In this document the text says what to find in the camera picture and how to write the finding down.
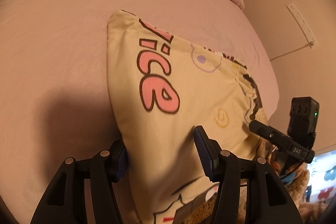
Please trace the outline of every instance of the bed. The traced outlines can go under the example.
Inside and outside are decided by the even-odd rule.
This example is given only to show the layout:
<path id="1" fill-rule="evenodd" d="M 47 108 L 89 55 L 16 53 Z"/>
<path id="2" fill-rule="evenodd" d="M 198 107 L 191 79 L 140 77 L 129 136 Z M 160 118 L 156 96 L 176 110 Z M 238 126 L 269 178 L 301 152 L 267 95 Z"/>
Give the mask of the bed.
<path id="1" fill-rule="evenodd" d="M 243 8 L 243 0 L 0 0 L 0 196 L 16 220 L 30 222 L 65 158 L 92 157 L 120 137 L 106 81 L 106 24 L 118 9 L 241 60 L 269 118 L 278 86 Z M 127 176 L 116 197 L 134 223 Z"/>

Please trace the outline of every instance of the yellow pillowcase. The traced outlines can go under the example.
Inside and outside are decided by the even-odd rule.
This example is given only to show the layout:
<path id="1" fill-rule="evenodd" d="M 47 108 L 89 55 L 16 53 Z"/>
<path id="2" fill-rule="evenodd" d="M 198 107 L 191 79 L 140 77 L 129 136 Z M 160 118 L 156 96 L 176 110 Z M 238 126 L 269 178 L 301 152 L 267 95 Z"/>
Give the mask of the yellow pillowcase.
<path id="1" fill-rule="evenodd" d="M 267 123 L 244 65 L 118 10 L 108 22 L 108 85 L 127 149 L 132 195 L 144 224 L 181 223 L 216 185 L 205 177 L 192 129 L 252 159 Z"/>

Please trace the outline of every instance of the metal screw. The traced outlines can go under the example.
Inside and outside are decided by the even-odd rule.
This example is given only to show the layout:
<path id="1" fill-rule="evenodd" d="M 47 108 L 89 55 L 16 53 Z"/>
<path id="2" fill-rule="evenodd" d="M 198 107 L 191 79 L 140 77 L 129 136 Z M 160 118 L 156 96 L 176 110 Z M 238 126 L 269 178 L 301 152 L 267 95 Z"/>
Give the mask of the metal screw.
<path id="1" fill-rule="evenodd" d="M 74 162 L 73 158 L 67 158 L 67 159 L 65 160 L 65 163 L 66 163 L 66 164 L 72 164 L 73 162 Z"/>
<path id="2" fill-rule="evenodd" d="M 224 157 L 228 157 L 228 156 L 230 155 L 230 151 L 228 151 L 228 150 L 222 150 L 222 151 L 220 152 L 220 154 L 221 154 L 222 156 L 224 156 Z"/>
<path id="3" fill-rule="evenodd" d="M 100 155 L 102 157 L 107 157 L 109 154 L 110 154 L 110 151 L 108 151 L 108 150 L 104 150 L 104 151 L 100 152 Z"/>
<path id="4" fill-rule="evenodd" d="M 258 158 L 257 159 L 257 162 L 259 162 L 260 164 L 265 164 L 266 163 L 266 160 L 264 158 Z"/>

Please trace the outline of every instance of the cartoon character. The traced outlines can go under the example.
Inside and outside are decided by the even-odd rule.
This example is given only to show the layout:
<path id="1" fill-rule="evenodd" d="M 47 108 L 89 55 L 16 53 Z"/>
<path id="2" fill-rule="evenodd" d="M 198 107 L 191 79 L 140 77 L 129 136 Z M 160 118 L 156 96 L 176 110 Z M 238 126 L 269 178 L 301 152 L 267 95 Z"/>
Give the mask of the cartoon character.
<path id="1" fill-rule="evenodd" d="M 328 170 L 325 175 L 324 175 L 324 180 L 328 181 L 328 180 L 335 180 L 336 179 L 336 165 Z"/>
<path id="2" fill-rule="evenodd" d="M 222 63 L 223 54 L 202 47 L 192 48 L 191 59 L 195 66 L 203 72 L 213 73 Z"/>

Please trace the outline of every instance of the power cord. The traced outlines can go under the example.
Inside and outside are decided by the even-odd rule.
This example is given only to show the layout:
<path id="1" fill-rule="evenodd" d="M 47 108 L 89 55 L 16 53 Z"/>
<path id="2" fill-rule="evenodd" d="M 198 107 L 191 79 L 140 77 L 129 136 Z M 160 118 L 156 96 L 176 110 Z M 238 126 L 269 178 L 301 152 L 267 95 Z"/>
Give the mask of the power cord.
<path id="1" fill-rule="evenodd" d="M 301 50 L 301 49 L 303 49 L 303 48 L 306 48 L 306 47 L 312 47 L 312 46 L 314 46 L 314 42 L 313 42 L 313 41 L 308 42 L 307 45 L 305 45 L 305 46 L 303 46 L 303 47 L 300 47 L 300 48 L 297 48 L 296 50 L 287 52 L 287 53 L 285 53 L 285 54 L 281 54 L 281 55 L 279 55 L 279 56 L 277 56 L 277 57 L 274 57 L 274 58 L 270 59 L 270 61 L 276 60 L 277 58 L 283 57 L 283 56 L 285 56 L 285 55 L 287 55 L 287 54 L 291 54 L 291 53 L 293 53 L 293 52 L 297 52 L 297 51 L 299 51 L 299 50 Z"/>
<path id="2" fill-rule="evenodd" d="M 286 177 L 289 177 L 291 174 L 293 174 L 296 170 L 298 170 L 298 168 L 303 164 L 303 161 L 300 162 L 300 164 L 295 167 L 291 172 L 289 172 L 287 175 L 285 175 L 284 177 L 280 178 L 281 180 L 285 179 Z"/>

